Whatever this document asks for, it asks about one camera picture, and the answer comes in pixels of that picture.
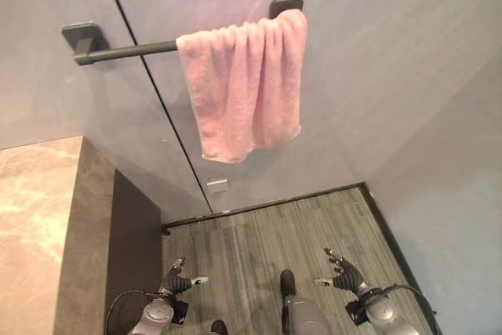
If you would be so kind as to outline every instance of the marble countertop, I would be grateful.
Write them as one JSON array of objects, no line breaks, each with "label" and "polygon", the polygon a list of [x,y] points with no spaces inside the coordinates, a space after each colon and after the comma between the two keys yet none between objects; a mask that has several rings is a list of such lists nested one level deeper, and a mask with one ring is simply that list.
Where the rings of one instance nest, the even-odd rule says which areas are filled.
[{"label": "marble countertop", "polygon": [[52,333],[82,137],[0,151],[2,333]]}]

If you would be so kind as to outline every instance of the towel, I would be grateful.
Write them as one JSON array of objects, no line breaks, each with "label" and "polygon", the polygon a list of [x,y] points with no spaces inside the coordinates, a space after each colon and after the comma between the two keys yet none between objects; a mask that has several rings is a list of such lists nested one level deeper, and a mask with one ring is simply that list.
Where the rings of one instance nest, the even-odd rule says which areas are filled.
[{"label": "towel", "polygon": [[235,163],[257,147],[277,148],[300,132],[300,76],[307,19],[275,19],[199,31],[176,40],[202,157]]}]

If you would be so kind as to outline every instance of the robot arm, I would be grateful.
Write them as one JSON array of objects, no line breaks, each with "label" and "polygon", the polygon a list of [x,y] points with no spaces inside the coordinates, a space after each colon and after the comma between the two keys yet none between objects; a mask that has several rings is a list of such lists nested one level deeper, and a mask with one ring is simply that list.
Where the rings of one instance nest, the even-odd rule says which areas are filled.
[{"label": "robot arm", "polygon": [[356,267],[343,257],[337,256],[333,250],[325,251],[330,256],[330,261],[336,265],[335,271],[341,271],[341,274],[335,278],[314,279],[314,282],[350,290],[358,297],[346,306],[356,326],[369,321],[375,330],[383,335],[420,335],[398,307],[383,294],[381,288],[371,286]]},{"label": "robot arm", "polygon": [[158,297],[144,308],[140,321],[129,335],[161,335],[167,333],[171,322],[184,322],[188,304],[177,300],[176,295],[209,281],[207,277],[186,279],[178,276],[184,262],[184,258],[178,258],[167,271],[158,289]]}]

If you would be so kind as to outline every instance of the wall mount bracket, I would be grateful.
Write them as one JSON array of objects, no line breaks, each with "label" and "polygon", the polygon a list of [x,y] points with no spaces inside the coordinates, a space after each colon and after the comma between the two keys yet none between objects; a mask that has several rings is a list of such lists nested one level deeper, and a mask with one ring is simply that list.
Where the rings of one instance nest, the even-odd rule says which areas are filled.
[{"label": "wall mount bracket", "polygon": [[[287,9],[303,9],[304,0],[273,0],[269,7],[269,17],[274,19]],[[176,51],[176,41],[156,42],[146,45],[119,47],[111,49],[99,25],[88,22],[72,24],[64,27],[61,34],[67,40],[75,53],[75,62],[84,66],[100,62],[126,58],[128,56],[143,56],[147,54]]]}]

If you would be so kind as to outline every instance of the wooden floor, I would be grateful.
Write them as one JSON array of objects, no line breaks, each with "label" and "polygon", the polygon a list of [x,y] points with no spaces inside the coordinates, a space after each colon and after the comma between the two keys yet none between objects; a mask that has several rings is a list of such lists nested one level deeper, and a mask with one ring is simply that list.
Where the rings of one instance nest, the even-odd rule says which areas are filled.
[{"label": "wooden floor", "polygon": [[[351,293],[312,282],[335,275],[325,246],[373,285],[406,283],[358,188],[172,228],[163,241],[164,268],[185,256],[184,276],[210,278],[184,293],[187,320],[173,325],[172,334],[204,333],[215,319],[227,323],[230,335],[280,334],[278,279],[284,268],[294,272],[298,293],[326,313],[333,334],[374,334],[371,325],[355,327],[348,318],[344,307],[354,299]],[[431,333],[411,292],[391,298],[420,334]]]}]

